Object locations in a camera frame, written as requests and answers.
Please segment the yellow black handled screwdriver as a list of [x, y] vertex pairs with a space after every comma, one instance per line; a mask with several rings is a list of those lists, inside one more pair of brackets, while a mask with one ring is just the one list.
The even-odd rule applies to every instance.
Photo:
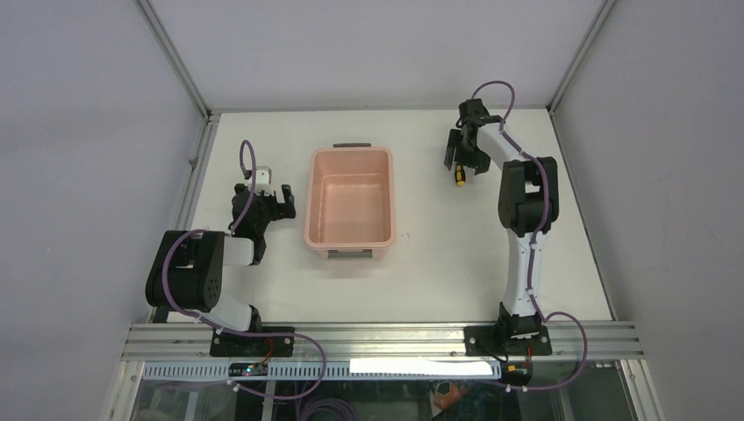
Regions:
[[458, 187], [464, 186], [467, 181], [467, 174], [464, 167], [457, 163], [454, 171], [455, 183]]

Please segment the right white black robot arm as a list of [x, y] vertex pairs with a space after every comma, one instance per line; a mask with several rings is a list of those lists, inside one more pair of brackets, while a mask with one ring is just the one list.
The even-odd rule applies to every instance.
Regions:
[[480, 175], [496, 165], [500, 171], [497, 216], [507, 231], [508, 264], [495, 339], [545, 342], [537, 296], [542, 251], [560, 213], [557, 162], [529, 154], [506, 131], [505, 118], [490, 114], [481, 99], [463, 101], [458, 112], [444, 155], [456, 184], [465, 183], [467, 169]]

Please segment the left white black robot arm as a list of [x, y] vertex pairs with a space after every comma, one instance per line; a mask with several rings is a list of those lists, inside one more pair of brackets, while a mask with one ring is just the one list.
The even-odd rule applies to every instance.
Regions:
[[178, 311], [219, 332], [263, 334], [259, 311], [223, 291], [223, 268], [261, 263], [269, 224], [297, 216], [291, 186], [283, 184], [281, 193], [283, 199], [279, 200], [269, 186], [252, 192], [248, 185], [238, 183], [227, 232], [164, 232], [146, 281], [147, 302]]

